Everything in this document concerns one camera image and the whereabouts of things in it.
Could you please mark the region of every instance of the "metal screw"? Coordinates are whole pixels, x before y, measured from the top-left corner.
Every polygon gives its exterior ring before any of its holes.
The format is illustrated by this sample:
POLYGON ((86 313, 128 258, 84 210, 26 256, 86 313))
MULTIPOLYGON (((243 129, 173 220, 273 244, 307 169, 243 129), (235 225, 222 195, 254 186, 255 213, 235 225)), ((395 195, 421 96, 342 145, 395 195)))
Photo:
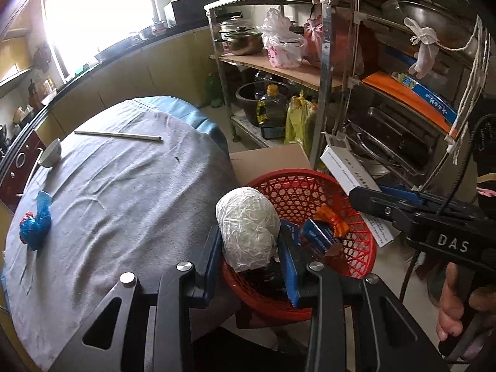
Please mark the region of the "metal screw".
POLYGON ((188 271, 191 270, 193 265, 189 261, 180 261, 177 265, 179 271, 188 271))
POLYGON ((323 270, 324 265, 320 261, 313 261, 308 267, 310 267, 310 270, 320 271, 323 270))
POLYGON ((133 287, 136 284, 136 276, 131 272, 127 272, 127 273, 121 274, 119 281, 125 287, 133 287))
POLYGON ((377 284, 379 282, 379 277, 373 273, 370 273, 365 276, 365 281, 369 284, 377 284))

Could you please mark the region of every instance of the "yellow bottle cap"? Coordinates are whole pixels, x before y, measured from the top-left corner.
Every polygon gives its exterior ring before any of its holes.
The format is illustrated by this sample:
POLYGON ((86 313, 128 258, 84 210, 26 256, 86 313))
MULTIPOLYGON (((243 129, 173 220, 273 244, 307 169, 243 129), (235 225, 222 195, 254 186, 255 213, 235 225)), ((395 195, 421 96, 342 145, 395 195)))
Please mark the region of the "yellow bottle cap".
POLYGON ((267 95, 274 96, 279 93, 279 89, 276 84, 270 84, 267 86, 267 95))

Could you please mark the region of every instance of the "gray tablecloth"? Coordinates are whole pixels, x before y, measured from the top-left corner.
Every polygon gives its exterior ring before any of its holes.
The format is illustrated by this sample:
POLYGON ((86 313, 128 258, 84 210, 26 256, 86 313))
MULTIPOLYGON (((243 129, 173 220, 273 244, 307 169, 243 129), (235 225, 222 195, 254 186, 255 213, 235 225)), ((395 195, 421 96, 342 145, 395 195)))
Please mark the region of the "gray tablecloth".
MULTIPOLYGON (((61 162, 33 177, 7 235, 7 288, 17 335, 44 370, 121 273, 158 282, 165 266, 188 258, 216 222, 219 198, 237 186, 229 159, 208 135, 135 101, 79 129, 164 141, 71 134, 61 162), (18 224, 26 211, 36 212, 40 190, 53 197, 53 223, 44 247, 31 252, 18 224)), ((193 338, 236 307, 230 290, 217 287, 209 309, 192 314, 193 338)))

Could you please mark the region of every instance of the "white lettering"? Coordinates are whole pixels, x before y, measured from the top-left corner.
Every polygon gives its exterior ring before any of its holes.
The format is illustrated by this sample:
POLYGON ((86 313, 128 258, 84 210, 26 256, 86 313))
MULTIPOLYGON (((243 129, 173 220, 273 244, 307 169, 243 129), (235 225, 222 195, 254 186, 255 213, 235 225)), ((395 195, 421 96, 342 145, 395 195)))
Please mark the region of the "white lettering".
POLYGON ((444 245, 446 244, 446 242, 447 242, 447 241, 448 241, 447 236, 446 236, 446 235, 441 235, 441 236, 439 237, 439 239, 437 240, 437 244, 438 244, 439 246, 444 246, 444 245))
POLYGON ((451 243, 448 246, 449 249, 455 249, 456 250, 456 238, 451 241, 451 243))
POLYGON ((468 250, 468 245, 469 243, 467 241, 462 242, 462 248, 460 249, 460 252, 465 253, 468 250))

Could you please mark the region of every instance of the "chopstick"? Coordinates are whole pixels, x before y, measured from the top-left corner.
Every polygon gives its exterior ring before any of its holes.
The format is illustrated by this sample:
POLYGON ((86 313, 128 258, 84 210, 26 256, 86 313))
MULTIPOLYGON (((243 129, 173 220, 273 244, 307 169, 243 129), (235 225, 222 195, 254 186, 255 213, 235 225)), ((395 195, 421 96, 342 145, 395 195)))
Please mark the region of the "chopstick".
POLYGON ((84 130, 75 130, 74 134, 85 134, 90 136, 103 136, 103 137, 134 138, 137 140, 162 141, 161 136, 151 136, 146 134, 111 133, 111 132, 103 132, 103 131, 84 131, 84 130))

